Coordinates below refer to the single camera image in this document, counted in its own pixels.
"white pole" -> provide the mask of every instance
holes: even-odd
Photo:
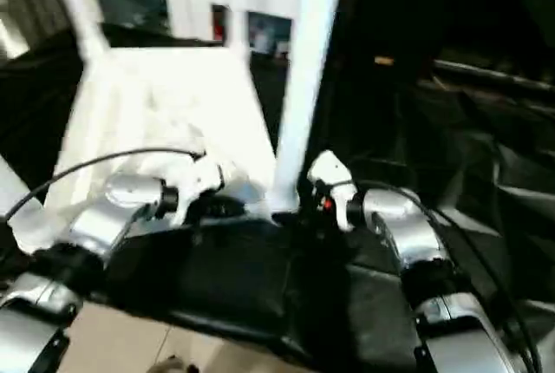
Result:
[[[272,213],[298,209],[297,180],[302,170],[337,0],[302,0],[291,48],[291,65],[279,130]]]
[[[87,10],[85,0],[64,0],[75,27],[79,52],[84,62],[102,55],[108,48],[108,41],[98,24]]]

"tile floor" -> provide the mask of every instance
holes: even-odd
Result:
[[[69,329],[60,373],[146,373],[171,355],[201,373],[309,373],[277,358],[215,337],[86,304]]]

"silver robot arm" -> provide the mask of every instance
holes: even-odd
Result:
[[[358,192],[349,169],[330,151],[312,164],[309,180],[328,187],[338,227],[366,226],[383,236],[396,256],[403,292],[415,313],[419,365],[438,373],[516,373],[469,279],[449,257],[434,227],[415,203],[382,189]]]
[[[0,299],[0,372],[57,371],[69,346],[65,328],[98,285],[131,225],[174,213],[180,195],[182,203],[223,186],[215,164],[200,167],[197,185],[187,193],[150,176],[113,175],[56,244],[35,253],[28,271]]]

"poster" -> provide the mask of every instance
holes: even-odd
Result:
[[[171,35],[167,0],[98,0],[106,23]]]
[[[212,6],[213,38],[218,42],[225,42],[227,8]],[[291,40],[291,19],[267,15],[255,11],[247,12],[247,28],[251,51],[258,54],[287,59]]]

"black cable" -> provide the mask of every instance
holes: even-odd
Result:
[[[519,325],[519,329],[520,329],[520,332],[522,333],[522,337],[524,338],[526,347],[528,348],[528,351],[530,352],[530,358],[532,359],[532,362],[530,363],[530,359],[528,358],[528,355],[526,355],[526,356],[521,355],[522,359],[523,359],[523,361],[526,365],[526,368],[528,369],[528,371],[533,371],[535,373],[542,373],[543,368],[542,368],[542,365],[541,365],[541,358],[539,357],[538,348],[533,343],[532,335],[530,334],[530,331],[528,330],[528,327],[526,326],[524,318],[523,318],[522,314],[520,313],[520,310],[519,310],[516,302],[514,301],[513,296],[506,289],[506,287],[503,285],[500,278],[497,276],[497,273],[495,273],[495,271],[493,270],[491,265],[487,262],[486,258],[480,252],[478,246],[470,238],[467,231],[464,230],[461,226],[459,226],[451,217],[446,215],[443,211],[435,210],[435,212],[438,213],[443,219],[445,219],[451,227],[453,227],[457,232],[459,232],[460,236],[465,240],[465,243],[467,243],[468,248],[473,252],[473,254],[476,256],[476,258],[479,260],[480,264],[482,265],[482,267],[486,271],[487,275],[495,283],[495,287],[498,289],[501,296],[509,304],[509,307],[511,308],[511,311],[513,312],[513,315],[514,315],[514,319],[516,320],[517,324]]]
[[[505,225],[503,224],[503,219],[501,218],[501,213],[500,213],[500,192],[498,189],[493,189],[493,221],[495,224],[495,229],[497,230],[497,232],[501,235],[501,237],[503,239],[508,239],[507,235],[506,235],[506,231],[505,231]],[[553,263],[553,260],[550,256],[547,255],[547,253],[543,252],[541,249],[539,249],[538,247],[536,247],[536,245],[533,245],[534,248],[536,248],[536,250],[538,250],[538,252],[545,258],[547,258],[550,263]],[[520,327],[520,323],[524,323],[524,320],[522,319],[518,319],[516,317],[518,312],[515,312],[515,319],[517,321],[517,323],[519,324],[519,328],[522,331],[522,337],[525,340],[526,345],[528,345],[528,342],[532,341],[532,338],[530,337],[530,333],[527,330],[522,330],[522,328]],[[530,354],[532,357],[532,362],[534,364],[534,369],[536,370],[536,372],[541,373],[542,370],[542,366],[541,366],[541,358],[539,357],[538,354],[538,349],[536,348],[536,346],[533,346],[533,350],[530,349]]]
[[[517,345],[517,352],[519,353],[520,358],[522,358],[522,361],[524,362],[524,365],[526,367],[526,371],[535,373],[536,369],[534,368],[534,363],[533,363],[532,359],[530,358],[530,355],[528,354],[528,351],[526,350],[526,348],[524,348],[524,349],[521,348],[521,346],[519,345],[519,341],[518,341],[517,337],[514,335],[513,330],[511,330],[511,325],[508,322],[505,322],[503,324],[503,331],[506,334],[507,341],[509,343],[515,343]]]
[[[116,152],[113,154],[106,154],[103,156],[99,156],[92,160],[87,160],[80,164],[74,165],[65,171],[62,171],[52,178],[47,180],[46,182],[42,183],[29,193],[27,193],[23,198],[21,198],[3,217],[0,217],[0,223],[7,223],[16,213],[21,210],[21,208],[27,204],[30,200],[36,197],[37,194],[41,193],[42,191],[48,189],[52,184],[56,183],[58,180],[65,178],[71,173],[77,172],[84,167],[90,167],[96,165],[97,163],[104,162],[107,160],[112,160],[116,158],[120,158],[121,156],[131,156],[135,154],[150,154],[150,153],[170,153],[170,154],[186,154],[187,156],[192,156],[194,159],[198,159],[200,157],[199,154],[194,152],[190,152],[184,149],[175,149],[171,147],[144,147],[140,149],[132,149],[123,152]],[[17,243],[15,243],[11,248],[9,248],[1,257],[0,257],[0,267],[2,267],[3,263],[8,259],[8,257],[17,249]]]
[[[434,213],[429,208],[424,206],[417,198],[415,198],[410,193],[407,193],[403,189],[401,189],[397,186],[390,185],[386,182],[381,182],[379,180],[344,180],[342,182],[338,182],[336,184],[331,185],[330,189],[333,189],[334,187],[339,187],[341,185],[348,185],[348,184],[361,185],[361,186],[366,186],[366,187],[369,187],[369,188],[384,189],[384,190],[387,190],[387,191],[398,193],[399,195],[401,195],[401,196],[405,197],[406,199],[410,200],[411,202],[413,202],[413,204],[415,204],[415,206],[418,207],[422,211],[422,213],[429,219],[430,223],[434,226],[434,229],[438,229],[438,232],[441,232],[441,224],[440,224],[439,220],[437,219],[437,217],[435,217]],[[495,271],[493,270],[491,265],[487,262],[486,258],[484,257],[484,255],[482,254],[482,252],[480,251],[478,246],[470,238],[467,231],[464,230],[461,226],[459,226],[451,217],[446,215],[443,211],[435,210],[435,212],[437,214],[439,214],[443,219],[445,219],[449,223],[450,226],[452,226],[455,230],[457,230],[457,232],[463,238],[465,243],[467,243],[468,248],[473,252],[473,254],[476,256],[476,258],[479,260],[480,264],[484,267],[484,270],[486,271],[487,275],[495,283],[495,286],[498,289],[501,296],[503,296],[503,298],[509,304],[509,307],[511,308],[511,311],[513,312],[515,320],[517,321],[517,324],[519,325],[519,328],[520,328],[520,331],[522,333],[522,337],[524,338],[526,347],[528,348],[528,351],[530,352],[530,356],[532,358],[532,361],[531,361],[530,358],[528,358],[528,355],[526,354],[525,351],[521,354],[521,356],[523,358],[523,361],[526,365],[526,368],[528,369],[528,371],[530,373],[542,373],[543,369],[542,369],[542,365],[541,365],[541,359],[540,359],[539,353],[538,353],[538,348],[533,343],[532,335],[530,334],[530,331],[528,330],[528,327],[526,326],[524,318],[520,314],[518,306],[514,302],[514,299],[511,295],[511,293],[503,285],[499,276],[497,275],[497,273],[495,273]],[[449,254],[451,254],[451,258],[453,258],[454,256],[451,253],[451,251],[449,251],[449,250],[447,250],[447,251],[449,252]]]

